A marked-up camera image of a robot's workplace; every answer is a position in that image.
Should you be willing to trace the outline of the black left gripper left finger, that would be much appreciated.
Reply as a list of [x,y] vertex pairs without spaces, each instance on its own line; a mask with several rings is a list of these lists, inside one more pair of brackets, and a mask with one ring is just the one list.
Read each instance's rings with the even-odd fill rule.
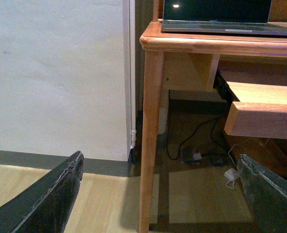
[[84,156],[75,152],[0,207],[0,233],[62,233],[79,193]]

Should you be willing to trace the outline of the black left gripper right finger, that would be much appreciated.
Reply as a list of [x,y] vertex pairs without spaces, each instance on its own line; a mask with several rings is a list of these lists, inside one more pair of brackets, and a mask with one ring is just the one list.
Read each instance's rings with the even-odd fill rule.
[[287,233],[287,180],[246,154],[236,167],[261,232]]

